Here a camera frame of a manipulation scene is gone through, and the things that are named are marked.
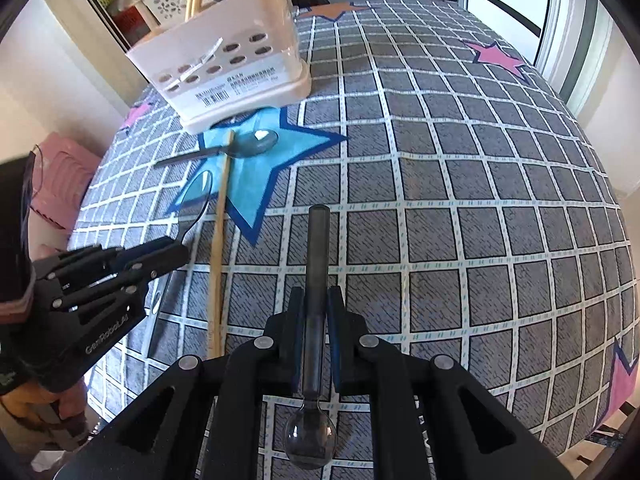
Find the beige plastic utensil holder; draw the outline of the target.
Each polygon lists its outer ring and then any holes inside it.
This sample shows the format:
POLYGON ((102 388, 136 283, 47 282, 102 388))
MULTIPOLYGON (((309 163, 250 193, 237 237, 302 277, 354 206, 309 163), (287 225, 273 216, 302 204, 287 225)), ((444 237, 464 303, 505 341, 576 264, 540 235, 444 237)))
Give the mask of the beige plastic utensil holder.
POLYGON ((222 0, 190 21, 160 26, 127 58, 199 134, 237 114, 309 96, 291 0, 222 0))

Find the pink plastic stool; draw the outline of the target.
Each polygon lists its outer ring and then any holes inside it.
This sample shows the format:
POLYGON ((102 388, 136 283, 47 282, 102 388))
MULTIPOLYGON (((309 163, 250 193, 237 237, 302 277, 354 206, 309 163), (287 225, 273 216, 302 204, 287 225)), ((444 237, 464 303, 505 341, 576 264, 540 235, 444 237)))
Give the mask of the pink plastic stool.
POLYGON ((50 133, 34 152, 32 211, 57 229, 70 233, 101 159, 56 132, 50 133))

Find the grey checked star tablecloth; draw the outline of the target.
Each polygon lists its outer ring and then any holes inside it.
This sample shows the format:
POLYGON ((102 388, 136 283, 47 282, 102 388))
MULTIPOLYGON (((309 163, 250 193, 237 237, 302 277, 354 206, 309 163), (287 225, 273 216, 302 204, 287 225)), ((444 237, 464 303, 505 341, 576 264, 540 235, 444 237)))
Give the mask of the grey checked star tablecloth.
POLYGON ((343 142, 260 176, 262 225, 224 224, 228 349, 303 284, 308 209, 331 211, 329 280, 402 352, 465 366, 576 476, 568 450, 636 374, 637 279, 596 151, 540 75, 435 0, 302 18, 308 99, 289 126, 343 142))

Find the red dish basin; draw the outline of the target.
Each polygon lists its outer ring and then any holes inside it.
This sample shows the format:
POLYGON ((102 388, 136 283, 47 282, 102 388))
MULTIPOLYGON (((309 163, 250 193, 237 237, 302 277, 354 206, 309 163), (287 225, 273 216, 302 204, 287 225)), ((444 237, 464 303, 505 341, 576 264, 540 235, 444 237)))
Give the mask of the red dish basin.
POLYGON ((114 23, 130 46, 136 44, 151 31, 135 6, 130 6, 130 8, 119 12, 114 17, 114 23))

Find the beige flower-cutout storage cart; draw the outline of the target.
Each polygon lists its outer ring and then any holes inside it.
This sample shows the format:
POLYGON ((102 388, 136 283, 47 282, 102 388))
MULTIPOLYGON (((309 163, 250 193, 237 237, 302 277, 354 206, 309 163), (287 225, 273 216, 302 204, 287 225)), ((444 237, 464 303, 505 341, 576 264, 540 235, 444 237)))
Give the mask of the beige flower-cutout storage cart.
POLYGON ((163 27, 180 25, 186 17, 186 0, 142 0, 158 24, 163 27))

